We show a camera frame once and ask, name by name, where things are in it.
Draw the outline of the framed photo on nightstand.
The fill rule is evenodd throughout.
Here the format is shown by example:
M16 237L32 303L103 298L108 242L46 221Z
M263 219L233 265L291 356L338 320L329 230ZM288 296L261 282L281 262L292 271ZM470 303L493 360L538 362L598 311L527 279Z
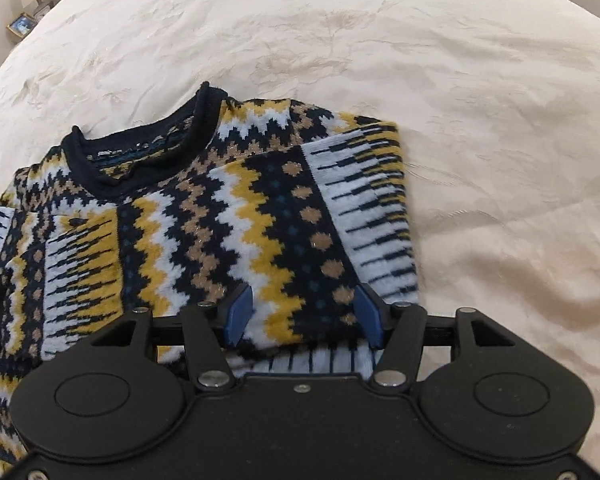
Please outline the framed photo on nightstand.
M15 18L6 26L6 28L12 34L12 36L18 40L23 40L30 35L37 24L38 21L33 16L27 13L21 13L18 18Z

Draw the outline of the cream white bedspread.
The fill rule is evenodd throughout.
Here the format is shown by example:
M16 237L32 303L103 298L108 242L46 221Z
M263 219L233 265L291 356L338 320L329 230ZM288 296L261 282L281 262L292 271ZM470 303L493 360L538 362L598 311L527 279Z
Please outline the cream white bedspread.
M568 0L65 0L0 68L0 195L203 81L392 120L422 299L583 378L600 471L600 20Z

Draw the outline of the navy yellow white knit sweater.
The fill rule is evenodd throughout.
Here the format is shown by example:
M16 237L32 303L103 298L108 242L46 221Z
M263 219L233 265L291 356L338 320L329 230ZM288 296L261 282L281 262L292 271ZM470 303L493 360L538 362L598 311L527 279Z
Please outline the navy yellow white knit sweater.
M73 128L0 197L0 468L35 367L126 311L176 315L239 284L253 314L236 372L358 372L377 360L355 287L416 302L393 122L203 84L170 116L87 139Z

